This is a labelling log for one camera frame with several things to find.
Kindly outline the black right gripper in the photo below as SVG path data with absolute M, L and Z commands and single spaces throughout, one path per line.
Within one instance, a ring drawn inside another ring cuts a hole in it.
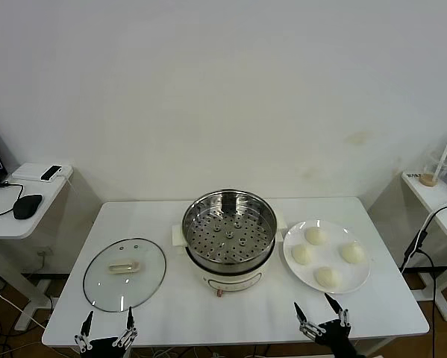
M 309 322 L 299 305 L 294 302 L 296 317 L 299 322 L 299 330 L 307 338 L 316 338 L 316 344 L 331 349 L 335 358 L 357 358 L 360 355 L 350 342 L 348 334 L 351 324 L 349 322 L 348 309 L 343 309 L 338 301 L 332 298 L 328 293 L 324 294 L 331 309 L 337 314 L 337 318 L 320 324 L 317 327 Z

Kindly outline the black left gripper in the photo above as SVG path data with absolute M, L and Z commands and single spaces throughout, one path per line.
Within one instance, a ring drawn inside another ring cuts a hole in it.
M 130 356 L 130 346 L 138 335 L 132 307 L 128 308 L 126 328 L 119 338 L 107 337 L 89 341 L 92 320 L 93 311 L 91 310 L 81 326 L 80 333 L 75 335 L 75 343 L 78 345 L 80 353 L 90 351 L 90 357 L 93 358 L 123 358 Z

